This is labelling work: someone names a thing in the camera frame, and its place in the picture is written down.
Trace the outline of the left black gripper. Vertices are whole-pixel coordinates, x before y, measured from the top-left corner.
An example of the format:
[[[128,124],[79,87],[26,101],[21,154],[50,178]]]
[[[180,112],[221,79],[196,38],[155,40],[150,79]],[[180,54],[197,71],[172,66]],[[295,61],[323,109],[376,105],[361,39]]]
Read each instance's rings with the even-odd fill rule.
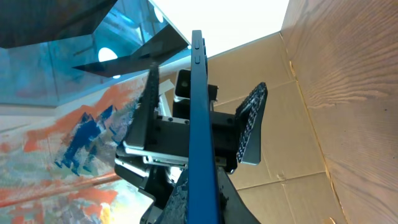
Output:
[[[239,163],[261,161],[261,129],[267,86],[260,82],[237,107]],[[115,172],[152,198],[166,205],[180,174],[188,167],[190,99],[173,102],[171,116],[156,111],[159,105],[159,66],[149,68],[147,82],[126,137],[116,149]]]

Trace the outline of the blue Galaxy smartphone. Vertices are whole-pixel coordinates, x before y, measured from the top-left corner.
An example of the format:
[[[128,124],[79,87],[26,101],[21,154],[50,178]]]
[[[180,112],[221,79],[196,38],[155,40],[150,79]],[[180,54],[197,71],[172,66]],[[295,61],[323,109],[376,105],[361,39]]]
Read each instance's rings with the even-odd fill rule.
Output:
[[[220,203],[213,149],[205,45],[192,31],[187,222],[219,223]]]

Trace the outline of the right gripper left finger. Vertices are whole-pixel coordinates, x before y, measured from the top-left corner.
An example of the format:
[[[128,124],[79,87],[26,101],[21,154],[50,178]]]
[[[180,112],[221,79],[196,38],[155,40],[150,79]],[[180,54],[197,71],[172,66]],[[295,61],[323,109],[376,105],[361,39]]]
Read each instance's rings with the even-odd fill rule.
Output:
[[[188,170],[181,173],[169,200],[155,224],[186,224],[188,212]]]

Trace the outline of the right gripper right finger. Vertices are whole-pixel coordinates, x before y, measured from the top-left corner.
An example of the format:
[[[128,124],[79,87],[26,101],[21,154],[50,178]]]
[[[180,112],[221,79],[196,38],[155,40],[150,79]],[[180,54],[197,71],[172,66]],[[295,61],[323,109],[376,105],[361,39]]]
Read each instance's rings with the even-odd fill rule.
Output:
[[[217,171],[221,222],[224,224],[260,224],[259,220],[245,206],[224,169],[219,167]]]

